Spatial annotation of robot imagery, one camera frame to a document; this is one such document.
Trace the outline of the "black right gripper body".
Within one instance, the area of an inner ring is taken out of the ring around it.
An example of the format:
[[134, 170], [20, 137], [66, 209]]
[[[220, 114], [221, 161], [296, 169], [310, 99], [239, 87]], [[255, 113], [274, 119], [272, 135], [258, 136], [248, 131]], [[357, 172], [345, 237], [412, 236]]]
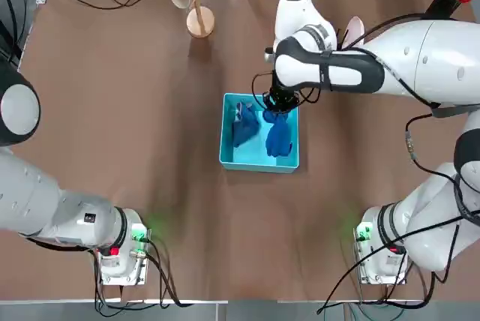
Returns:
[[297, 94], [276, 81], [272, 81], [269, 90], [262, 93], [262, 101], [269, 111], [291, 111], [299, 105]]

